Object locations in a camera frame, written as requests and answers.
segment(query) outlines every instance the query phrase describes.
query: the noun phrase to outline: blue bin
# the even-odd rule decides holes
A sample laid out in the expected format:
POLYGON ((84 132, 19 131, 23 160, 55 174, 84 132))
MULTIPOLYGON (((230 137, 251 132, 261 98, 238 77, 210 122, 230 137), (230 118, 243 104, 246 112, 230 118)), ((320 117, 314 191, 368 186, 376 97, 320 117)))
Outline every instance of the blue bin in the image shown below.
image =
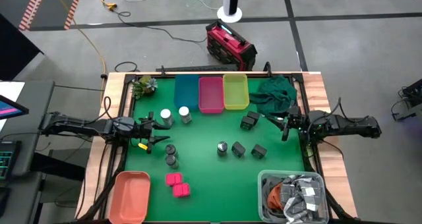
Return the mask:
POLYGON ((198 109, 198 75, 177 75, 174 88, 174 105, 190 110, 198 109))

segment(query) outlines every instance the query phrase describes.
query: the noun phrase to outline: wooden table frame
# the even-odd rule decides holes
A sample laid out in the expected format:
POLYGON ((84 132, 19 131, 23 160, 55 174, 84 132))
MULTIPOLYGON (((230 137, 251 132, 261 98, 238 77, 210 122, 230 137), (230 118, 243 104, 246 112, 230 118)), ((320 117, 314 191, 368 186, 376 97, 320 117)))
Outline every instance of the wooden table frame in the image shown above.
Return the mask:
MULTIPOLYGON (((124 85, 128 83, 125 81, 127 74, 130 75, 151 75, 159 76, 160 72, 112 72, 109 74, 107 85, 105 87, 104 96, 111 98, 111 106, 109 109, 109 114, 114 117, 119 114, 124 116, 129 115, 129 108, 131 107, 131 88, 127 90, 127 95, 122 96, 124 85)), ((209 74, 248 74, 250 75, 265 75, 267 72, 167 72, 168 76, 175 76, 178 74, 199 74, 199 75, 209 75, 209 74)), ((298 83, 295 83, 295 88, 297 89, 297 101, 299 106, 302 108, 302 111, 305 111, 305 108, 309 106, 309 110, 322 110, 330 112, 330 105, 328 103, 324 82, 322 80, 322 75, 320 72, 273 72, 273 74, 298 74, 300 78, 303 79, 303 85, 305 88, 304 93, 307 98, 307 105, 303 104, 302 93, 298 83)), ((104 112, 103 103, 101 103, 100 114, 104 112)), ((337 145, 338 141, 335 137, 326 138, 331 143, 337 145)), ((107 166, 109 164, 109 157, 111 146, 108 145, 105 147, 104 140, 100 137, 95 137, 92 142, 92 147, 90 151, 90 158, 86 166, 86 190, 84 203, 80 212, 80 216, 86 213, 88 208, 94 203, 94 194, 97 191, 97 196, 101 193, 104 182, 106 180, 107 166), (102 159, 102 154, 104 150, 104 158, 100 166, 100 160, 102 159)), ((349 181, 347 179, 346 167, 342 155, 336 151, 334 148, 330 147, 327 144, 318 145, 318 155, 320 159, 320 164, 322 166, 322 172, 324 174, 324 180, 327 186, 327 189, 331 192, 336 201, 344 208, 346 212, 350 215, 357 217, 355 204, 353 201, 353 196, 351 195, 349 181)), ((117 152, 115 157, 114 169, 117 168, 117 164, 120 160, 120 152, 117 152)), ((82 203, 82 191, 80 193, 78 208, 82 203)), ((108 216, 111 197, 113 190, 110 192, 107 201, 107 207, 105 210, 105 216, 108 216)))

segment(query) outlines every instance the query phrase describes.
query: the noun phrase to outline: red portable battery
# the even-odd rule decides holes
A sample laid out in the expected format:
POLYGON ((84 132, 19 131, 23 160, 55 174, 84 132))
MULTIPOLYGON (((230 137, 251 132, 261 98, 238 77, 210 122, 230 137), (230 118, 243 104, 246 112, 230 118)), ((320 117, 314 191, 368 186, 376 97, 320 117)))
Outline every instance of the red portable battery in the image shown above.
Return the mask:
POLYGON ((257 54, 255 46, 221 20, 206 27, 208 51, 224 64, 236 64, 238 70, 252 70, 257 54))

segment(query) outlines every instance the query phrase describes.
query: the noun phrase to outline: computer screen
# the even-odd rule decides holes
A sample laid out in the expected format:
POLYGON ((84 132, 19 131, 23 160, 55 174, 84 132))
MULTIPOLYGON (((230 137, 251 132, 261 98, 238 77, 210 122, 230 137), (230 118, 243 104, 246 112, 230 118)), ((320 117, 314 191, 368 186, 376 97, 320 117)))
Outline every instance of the computer screen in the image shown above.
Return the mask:
POLYGON ((16 102, 0 96, 0 120, 25 115, 29 110, 16 102))

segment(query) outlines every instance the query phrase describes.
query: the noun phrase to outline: dark cube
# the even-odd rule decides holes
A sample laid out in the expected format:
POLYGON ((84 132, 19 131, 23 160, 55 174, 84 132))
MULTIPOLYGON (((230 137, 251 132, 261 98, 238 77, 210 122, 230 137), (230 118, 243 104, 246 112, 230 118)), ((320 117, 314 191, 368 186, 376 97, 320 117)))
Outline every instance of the dark cube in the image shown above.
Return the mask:
POLYGON ((240 127, 246 130, 250 130, 253 127, 254 120, 248 116, 243 116, 240 127))
POLYGON ((253 156, 255 156, 256 158, 261 159, 261 158, 263 158, 265 156, 266 149, 263 148, 262 146, 259 146, 258 144, 255 144, 255 147, 251 151, 251 154, 253 156))
POLYGON ((246 149, 242 146, 242 144, 240 144, 239 142, 235 142, 232 146, 231 146, 231 150, 233 151, 233 153, 237 156, 237 157, 241 157, 246 149))
POLYGON ((253 125, 255 126, 259 120, 259 114, 254 111, 248 111, 248 117, 254 120, 253 125))

